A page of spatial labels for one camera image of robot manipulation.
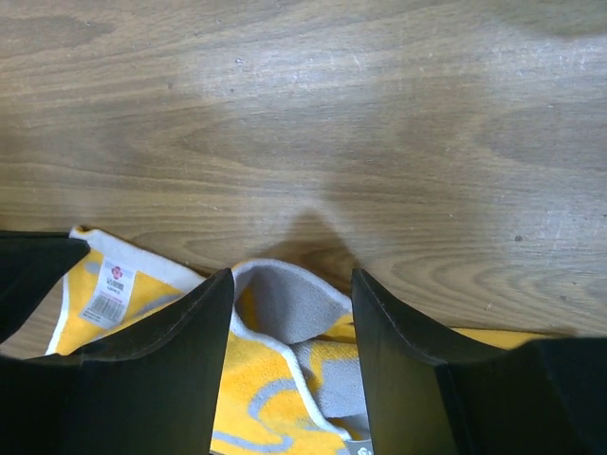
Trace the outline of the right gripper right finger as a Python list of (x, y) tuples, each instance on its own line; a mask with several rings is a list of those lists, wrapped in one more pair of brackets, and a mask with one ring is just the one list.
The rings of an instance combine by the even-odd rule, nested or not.
[(417, 311), (369, 273), (352, 305), (377, 454), (602, 454), (606, 341), (502, 349)]

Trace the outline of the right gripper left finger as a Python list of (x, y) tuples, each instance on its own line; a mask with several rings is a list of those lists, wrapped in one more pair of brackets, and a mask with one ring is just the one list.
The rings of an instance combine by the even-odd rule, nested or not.
[(70, 355), (1, 361), (5, 454), (206, 454), (234, 284), (181, 299)]

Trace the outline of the yellow grey duck towel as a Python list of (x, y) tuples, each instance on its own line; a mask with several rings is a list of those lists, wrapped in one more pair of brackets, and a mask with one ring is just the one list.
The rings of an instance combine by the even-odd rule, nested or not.
[[(184, 297), (202, 277), (99, 229), (63, 278), (47, 349), (67, 355)], [(235, 266), (234, 306), (211, 449), (219, 454), (369, 454), (350, 299), (295, 264)]]

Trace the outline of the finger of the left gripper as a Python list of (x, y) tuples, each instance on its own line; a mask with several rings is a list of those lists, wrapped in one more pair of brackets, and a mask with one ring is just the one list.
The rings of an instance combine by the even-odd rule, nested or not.
[(1, 340), (13, 336), (53, 286), (90, 251), (65, 232), (1, 232)]

